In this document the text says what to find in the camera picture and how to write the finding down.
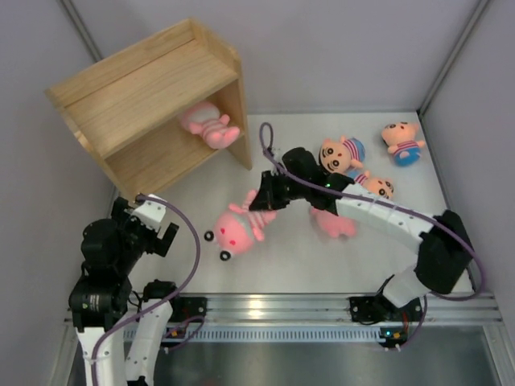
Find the pink striped plush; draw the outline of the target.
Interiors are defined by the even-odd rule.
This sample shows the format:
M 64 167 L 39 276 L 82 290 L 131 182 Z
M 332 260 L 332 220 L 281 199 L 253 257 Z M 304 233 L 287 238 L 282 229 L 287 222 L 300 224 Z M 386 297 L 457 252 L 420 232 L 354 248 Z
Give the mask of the pink striped plush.
M 222 113 L 213 103 L 201 101 L 178 117 L 181 126 L 198 135 L 207 146 L 220 150 L 232 145 L 240 135 L 240 128 L 230 125 L 228 114 Z
M 222 261 L 247 253 L 256 242 L 265 239 L 264 229 L 275 220 L 277 212 L 250 211 L 250 204 L 257 195 L 257 190 L 250 190 L 241 205 L 230 203 L 212 228 L 204 233 L 207 242 L 218 245 Z
M 314 217 L 319 228 L 332 238 L 339 236 L 354 237 L 356 235 L 356 225 L 353 220 L 337 216 L 329 211 L 321 211 L 310 207 L 310 214 Z

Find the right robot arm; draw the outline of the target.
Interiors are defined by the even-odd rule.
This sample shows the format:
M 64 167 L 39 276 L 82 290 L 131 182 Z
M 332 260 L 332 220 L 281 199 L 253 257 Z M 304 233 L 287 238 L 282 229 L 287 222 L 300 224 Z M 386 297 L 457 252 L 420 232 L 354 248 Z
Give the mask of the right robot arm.
M 262 172 L 250 211 L 278 211 L 303 199 L 320 211 L 383 232 L 416 254 L 414 266 L 395 273 L 379 289 L 375 307 L 383 318 L 396 318 L 415 298 L 450 294 L 473 258 L 463 222 L 453 211 L 429 216 L 398 206 L 346 175 L 324 172 L 302 147 L 274 165 Z

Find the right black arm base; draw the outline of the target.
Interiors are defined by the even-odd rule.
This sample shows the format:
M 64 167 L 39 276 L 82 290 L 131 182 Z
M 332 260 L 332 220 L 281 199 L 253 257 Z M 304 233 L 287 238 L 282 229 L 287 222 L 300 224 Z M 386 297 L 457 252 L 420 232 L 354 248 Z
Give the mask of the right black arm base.
M 382 295 L 356 296 L 349 299 L 351 319 L 362 325 L 401 322 L 402 311 Z

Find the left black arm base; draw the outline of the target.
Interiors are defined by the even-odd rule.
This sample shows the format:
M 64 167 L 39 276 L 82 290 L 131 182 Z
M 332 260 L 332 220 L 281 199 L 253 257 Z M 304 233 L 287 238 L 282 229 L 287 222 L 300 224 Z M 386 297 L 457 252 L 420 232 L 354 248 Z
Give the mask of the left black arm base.
M 182 322 L 186 319 L 205 316 L 208 299 L 201 296 L 178 296 L 171 300 L 172 315 L 170 322 Z

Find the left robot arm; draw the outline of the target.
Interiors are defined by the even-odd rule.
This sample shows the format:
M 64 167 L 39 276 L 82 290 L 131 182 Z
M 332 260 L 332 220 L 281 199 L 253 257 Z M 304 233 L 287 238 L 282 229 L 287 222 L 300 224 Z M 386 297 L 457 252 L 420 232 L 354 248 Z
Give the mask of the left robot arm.
M 178 225 L 162 227 L 166 207 L 149 195 L 137 207 L 116 198 L 110 217 L 83 231 L 81 275 L 68 298 L 88 385 L 152 385 L 160 340 L 182 302 L 173 281 L 149 282 L 130 316 L 130 273 L 143 254 L 166 256 Z

